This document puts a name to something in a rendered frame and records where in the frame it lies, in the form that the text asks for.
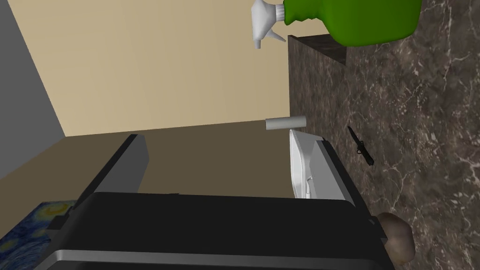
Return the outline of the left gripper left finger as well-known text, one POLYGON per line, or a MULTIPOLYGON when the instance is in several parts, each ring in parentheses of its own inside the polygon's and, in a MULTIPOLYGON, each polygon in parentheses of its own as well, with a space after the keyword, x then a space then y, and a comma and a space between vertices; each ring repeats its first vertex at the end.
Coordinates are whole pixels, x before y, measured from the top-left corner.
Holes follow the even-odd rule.
POLYGON ((145 137, 129 135, 81 193, 77 207, 95 192, 138 192, 149 160, 145 137))

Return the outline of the brown potato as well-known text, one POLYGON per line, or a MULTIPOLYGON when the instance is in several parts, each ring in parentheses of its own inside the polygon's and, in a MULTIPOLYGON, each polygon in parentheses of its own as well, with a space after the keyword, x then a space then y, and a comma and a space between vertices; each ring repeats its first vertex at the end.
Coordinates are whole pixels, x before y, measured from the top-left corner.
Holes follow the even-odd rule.
POLYGON ((387 237, 384 247, 396 265, 411 262, 416 254, 413 231, 400 217, 384 212, 376 216, 387 237))

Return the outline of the blue swirl painting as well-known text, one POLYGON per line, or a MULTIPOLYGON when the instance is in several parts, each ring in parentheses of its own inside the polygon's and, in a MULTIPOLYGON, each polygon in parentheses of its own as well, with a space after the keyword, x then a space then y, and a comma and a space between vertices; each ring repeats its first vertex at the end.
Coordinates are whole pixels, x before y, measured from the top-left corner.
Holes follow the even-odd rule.
POLYGON ((42 202, 0 239, 0 270, 33 270, 50 243, 46 229, 64 215, 75 200, 42 202))

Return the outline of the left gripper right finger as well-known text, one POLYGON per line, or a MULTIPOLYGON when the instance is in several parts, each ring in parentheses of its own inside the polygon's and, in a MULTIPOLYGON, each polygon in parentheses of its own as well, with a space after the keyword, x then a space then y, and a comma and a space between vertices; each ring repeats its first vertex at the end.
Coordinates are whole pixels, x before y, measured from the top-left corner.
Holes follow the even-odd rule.
POLYGON ((311 199, 345 200, 355 205, 348 190, 348 173, 329 141, 307 137, 307 188, 311 199))

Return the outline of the grey cylinder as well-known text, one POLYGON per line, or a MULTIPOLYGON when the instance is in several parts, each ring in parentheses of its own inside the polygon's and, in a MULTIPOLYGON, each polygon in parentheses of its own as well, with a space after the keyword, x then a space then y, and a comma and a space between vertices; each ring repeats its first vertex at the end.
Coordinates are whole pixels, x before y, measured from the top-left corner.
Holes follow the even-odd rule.
POLYGON ((306 116, 290 116, 265 119, 266 130, 294 129, 307 126, 306 116))

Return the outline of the green spray bottle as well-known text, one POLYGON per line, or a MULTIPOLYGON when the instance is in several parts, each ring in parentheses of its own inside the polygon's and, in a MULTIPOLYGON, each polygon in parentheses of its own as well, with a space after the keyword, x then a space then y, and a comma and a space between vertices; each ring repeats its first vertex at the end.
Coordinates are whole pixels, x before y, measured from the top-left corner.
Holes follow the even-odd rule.
POLYGON ((284 39, 272 27, 307 19, 322 21, 339 44, 359 47, 401 40, 418 25, 422 0, 283 0, 269 4, 255 0, 251 7, 252 34, 260 49, 265 37, 284 39))

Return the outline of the black knife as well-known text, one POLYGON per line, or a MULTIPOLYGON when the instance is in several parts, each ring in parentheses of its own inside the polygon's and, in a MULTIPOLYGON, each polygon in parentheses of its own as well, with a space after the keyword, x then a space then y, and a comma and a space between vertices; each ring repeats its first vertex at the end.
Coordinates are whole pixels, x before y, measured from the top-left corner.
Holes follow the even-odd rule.
POLYGON ((355 143, 357 144, 357 154, 361 154, 366 163, 369 165, 369 166, 373 166, 375 161, 374 159, 372 158, 372 156, 369 154, 369 152, 367 151, 366 147, 365 147, 365 144, 364 144, 364 141, 361 141, 357 135, 355 134, 355 132, 353 131, 353 129, 348 126, 348 131, 349 133, 351 134, 353 140, 355 141, 355 143))

